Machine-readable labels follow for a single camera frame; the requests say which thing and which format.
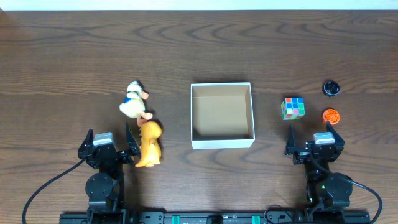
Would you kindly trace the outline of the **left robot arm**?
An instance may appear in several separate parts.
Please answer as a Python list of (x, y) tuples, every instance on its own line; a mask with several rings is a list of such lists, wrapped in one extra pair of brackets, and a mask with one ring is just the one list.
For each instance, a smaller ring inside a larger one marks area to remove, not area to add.
[(136, 212), (124, 207), (123, 165), (134, 162), (139, 148), (129, 125), (126, 125), (128, 149), (118, 151), (112, 133), (93, 134), (90, 129), (78, 149), (78, 157), (99, 170), (86, 182), (89, 197), (87, 223), (138, 223)]

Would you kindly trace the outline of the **yellow plush duck toy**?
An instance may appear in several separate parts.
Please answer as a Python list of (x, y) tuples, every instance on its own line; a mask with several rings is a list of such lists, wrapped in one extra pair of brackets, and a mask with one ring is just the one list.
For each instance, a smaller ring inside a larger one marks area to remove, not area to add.
[(138, 80), (134, 80), (128, 85), (126, 97), (119, 105), (119, 110), (127, 117), (136, 119), (137, 125), (141, 127), (153, 118), (153, 114), (146, 110), (144, 103), (148, 98), (148, 92), (144, 90)]

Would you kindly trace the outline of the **orange round disc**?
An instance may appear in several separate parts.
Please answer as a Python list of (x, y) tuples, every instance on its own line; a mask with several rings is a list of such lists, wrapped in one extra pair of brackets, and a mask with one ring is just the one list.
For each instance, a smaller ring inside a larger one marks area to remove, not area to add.
[(331, 125), (335, 125), (340, 122), (340, 114), (337, 110), (326, 109), (322, 114), (323, 123), (329, 122)]

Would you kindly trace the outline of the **black round disc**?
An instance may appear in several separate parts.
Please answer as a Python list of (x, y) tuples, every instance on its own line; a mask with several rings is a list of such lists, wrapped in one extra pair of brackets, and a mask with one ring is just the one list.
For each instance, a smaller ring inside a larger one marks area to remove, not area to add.
[(329, 80), (323, 84), (322, 91), (328, 97), (336, 96), (340, 92), (340, 86), (337, 82)]

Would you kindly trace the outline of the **colourful puzzle cube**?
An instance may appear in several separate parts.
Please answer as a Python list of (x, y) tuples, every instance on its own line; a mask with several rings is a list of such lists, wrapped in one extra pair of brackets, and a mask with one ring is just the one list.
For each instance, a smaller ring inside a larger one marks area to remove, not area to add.
[(280, 108), (283, 120), (297, 120), (305, 116), (304, 98), (285, 98)]

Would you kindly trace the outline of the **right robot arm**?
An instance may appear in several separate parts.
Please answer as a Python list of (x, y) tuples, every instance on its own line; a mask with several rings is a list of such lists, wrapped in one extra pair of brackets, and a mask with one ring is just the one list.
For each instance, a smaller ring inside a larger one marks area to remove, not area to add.
[(295, 143), (293, 126), (289, 126), (289, 136), (284, 150), (291, 155), (293, 164), (305, 167), (307, 180), (306, 193), (310, 205), (302, 212), (302, 220), (314, 222), (313, 214), (338, 212), (350, 205), (353, 185), (350, 178), (330, 171), (329, 164), (335, 162), (344, 149), (345, 141), (327, 122), (326, 131), (315, 133), (312, 141), (304, 147)]

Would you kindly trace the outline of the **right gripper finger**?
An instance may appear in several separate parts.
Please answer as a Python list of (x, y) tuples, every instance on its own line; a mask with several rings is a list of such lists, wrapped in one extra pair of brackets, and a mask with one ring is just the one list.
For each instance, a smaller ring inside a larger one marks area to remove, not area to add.
[(343, 140), (343, 138), (335, 131), (335, 129), (333, 128), (332, 124), (327, 121), (326, 122), (326, 130), (328, 132), (332, 133), (332, 136), (335, 139), (335, 144), (336, 146), (344, 146), (345, 145), (345, 141)]
[(295, 152), (295, 138), (294, 138), (294, 129), (293, 126), (289, 126), (289, 136), (286, 142), (284, 154), (285, 155), (292, 155)]

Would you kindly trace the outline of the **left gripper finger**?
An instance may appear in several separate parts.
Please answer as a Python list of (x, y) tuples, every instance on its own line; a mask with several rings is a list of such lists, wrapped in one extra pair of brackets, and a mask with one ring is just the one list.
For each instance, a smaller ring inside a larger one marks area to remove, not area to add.
[(137, 155), (141, 154), (139, 146), (137, 145), (137, 142), (131, 133), (128, 123), (126, 123), (126, 142), (127, 142), (128, 148), (133, 156), (137, 156)]
[(88, 152), (90, 151), (93, 145), (93, 138), (94, 138), (93, 130), (89, 129), (85, 139), (83, 140), (81, 146), (78, 149), (78, 157), (80, 159), (84, 159), (87, 156)]

